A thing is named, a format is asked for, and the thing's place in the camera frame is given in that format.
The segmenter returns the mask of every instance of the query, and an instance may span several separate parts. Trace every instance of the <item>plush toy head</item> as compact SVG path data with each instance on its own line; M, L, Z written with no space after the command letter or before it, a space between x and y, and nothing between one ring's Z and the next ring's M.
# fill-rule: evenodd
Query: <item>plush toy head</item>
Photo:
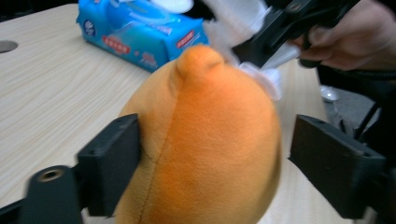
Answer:
M280 128L265 90L206 46L187 49L136 91L142 158L120 224L256 223L275 195Z

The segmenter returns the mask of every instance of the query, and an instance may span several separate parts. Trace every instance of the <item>seam on plush toy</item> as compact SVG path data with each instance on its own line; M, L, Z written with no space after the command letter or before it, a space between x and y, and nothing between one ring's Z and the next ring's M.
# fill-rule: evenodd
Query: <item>seam on plush toy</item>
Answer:
M175 71L177 72L177 76L181 77L181 76L178 74L178 70L177 70L176 64L174 64L174 67L175 67ZM182 83L181 83L181 87L180 87L179 89L182 89L183 86L184 86L184 78L183 78L183 81L182 81ZM177 97L176 97L177 99L176 99L176 102L178 102L178 96L179 96L179 91L177 92ZM146 206L147 206L147 201L149 200L149 195L150 195L150 193L151 193L151 191L152 191L152 184L153 184L154 176L155 176L155 174L157 173L158 163L159 163L161 157L163 156L163 152L164 152L164 148L165 148L165 143L169 141L169 138L168 138L168 136L169 136L169 130L171 129L171 126L172 126L172 123L173 123L173 120L174 120L174 115L175 115L176 107L177 107L177 103L175 104L174 110L173 110L173 112L172 112L171 122L170 122L170 124L169 124L168 130L166 131L166 137L164 138L163 145L162 145L162 147L161 147L161 149L160 149L160 155L159 155L159 157L158 157L158 159L157 159L156 161L153 160L153 162L155 163L154 172L153 172L153 175L152 175L152 177L151 177L151 180L150 180L150 183L149 183L149 187L148 187L148 194L147 194L147 197L146 197L146 199L145 199L145 201L144 201L144 203L143 203L143 207L142 207L142 210L141 210L141 212L140 212L139 221L138 221L137 223L142 223L144 211L145 211Z

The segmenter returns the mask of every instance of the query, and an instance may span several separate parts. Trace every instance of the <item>light wood tabletop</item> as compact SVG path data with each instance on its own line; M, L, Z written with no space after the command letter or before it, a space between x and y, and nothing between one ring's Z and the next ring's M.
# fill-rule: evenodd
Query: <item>light wood tabletop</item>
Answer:
M82 39L77 5L0 23L0 207L21 199L31 175L75 155L111 120L149 76ZM260 223L342 224L327 201L287 160L296 114L326 119L314 70L295 61L280 67L283 98L276 102L284 160L276 197ZM87 223L113 219L85 217Z

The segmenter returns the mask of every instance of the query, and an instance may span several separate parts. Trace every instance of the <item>blue package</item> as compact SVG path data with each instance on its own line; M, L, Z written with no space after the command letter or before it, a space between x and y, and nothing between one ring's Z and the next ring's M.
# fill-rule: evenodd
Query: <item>blue package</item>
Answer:
M172 14L147 0L80 0L85 40L153 72L184 49L208 44L203 20Z

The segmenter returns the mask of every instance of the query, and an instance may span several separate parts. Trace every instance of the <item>plush toy nose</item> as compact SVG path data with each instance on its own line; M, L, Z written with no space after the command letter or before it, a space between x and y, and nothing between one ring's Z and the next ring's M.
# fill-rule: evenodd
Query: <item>plush toy nose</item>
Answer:
M198 45L186 49L176 61L175 75L181 79L199 78L211 74L215 67L221 68L224 59L209 46Z

